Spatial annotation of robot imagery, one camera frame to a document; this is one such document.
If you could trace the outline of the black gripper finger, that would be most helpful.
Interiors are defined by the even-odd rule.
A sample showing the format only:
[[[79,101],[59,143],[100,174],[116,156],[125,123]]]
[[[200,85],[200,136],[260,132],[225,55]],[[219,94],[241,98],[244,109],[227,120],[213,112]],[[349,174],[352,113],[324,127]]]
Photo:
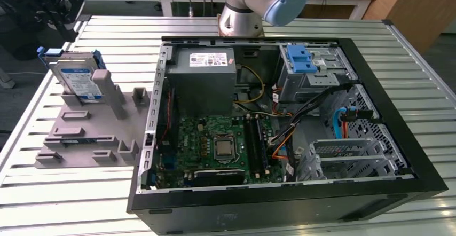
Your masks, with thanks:
[[[57,31],[67,42],[73,42],[77,33],[73,30],[76,19],[84,8],[85,0],[59,0],[60,24]]]

